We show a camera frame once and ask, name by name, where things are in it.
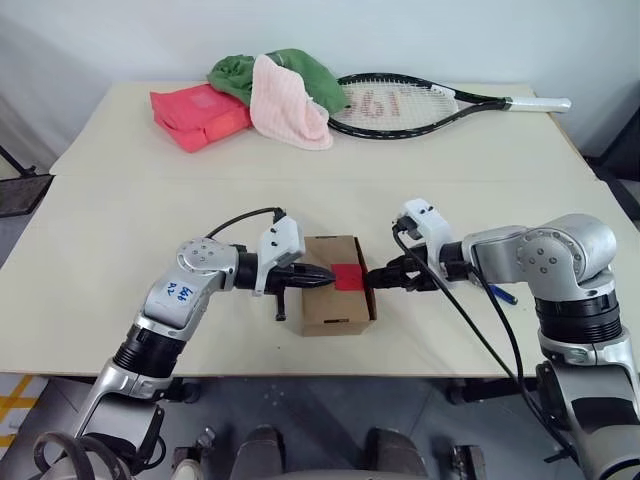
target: blue pen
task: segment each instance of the blue pen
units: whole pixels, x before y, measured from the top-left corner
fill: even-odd
[[[489,288],[491,289],[491,291],[493,292],[493,294],[496,297],[498,297],[501,300],[504,300],[508,304],[510,304],[510,305],[517,305],[518,304],[518,299],[516,297],[511,295],[509,292],[505,292],[504,290],[502,290],[497,285],[489,285]]]

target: racket handle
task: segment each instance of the racket handle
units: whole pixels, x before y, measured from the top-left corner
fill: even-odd
[[[507,110],[514,112],[566,112],[571,108],[568,98],[510,97]]]

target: table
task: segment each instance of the table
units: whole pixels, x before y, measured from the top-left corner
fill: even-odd
[[[502,88],[515,94],[523,87]],[[279,205],[305,234],[355,234],[375,268],[400,254],[391,220],[417,196],[434,203],[460,238],[506,224],[535,226],[568,212],[606,221],[618,238],[613,267],[623,320],[640,345],[640,236],[548,116],[488,113],[396,142],[336,135],[325,152],[245,132],[189,156],[153,128],[148,111],[130,117],[130,130],[117,126],[116,117],[129,113],[125,105],[143,104],[149,89],[116,86],[56,164],[47,197],[0,270],[2,315],[11,319],[0,339],[0,370],[95,374],[177,246],[238,213]],[[526,135],[519,133],[525,127]],[[456,132],[470,143],[461,145]],[[237,224],[220,239],[255,248],[267,221]],[[542,359],[533,300],[524,285],[508,289],[520,299],[505,309],[532,374]],[[483,292],[459,285],[455,293],[511,359]],[[379,319],[362,335],[303,338],[299,292],[288,291],[284,323],[273,320],[273,297],[214,295],[176,373],[502,375],[441,294],[383,290],[376,296]]]

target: green cloth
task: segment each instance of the green cloth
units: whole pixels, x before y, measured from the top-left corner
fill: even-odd
[[[286,48],[267,55],[277,65],[298,72],[309,96],[326,108],[330,115],[349,104],[342,87],[331,72],[308,53]],[[207,80],[216,90],[233,95],[249,106],[254,62],[253,57],[246,55],[226,57],[215,64],[207,75]]]

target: tennis racket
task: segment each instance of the tennis racket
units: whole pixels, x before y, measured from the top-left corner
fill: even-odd
[[[488,97],[408,75],[359,73],[338,79],[349,107],[329,126],[361,138],[396,140],[425,135],[485,110],[566,112],[568,98]]]

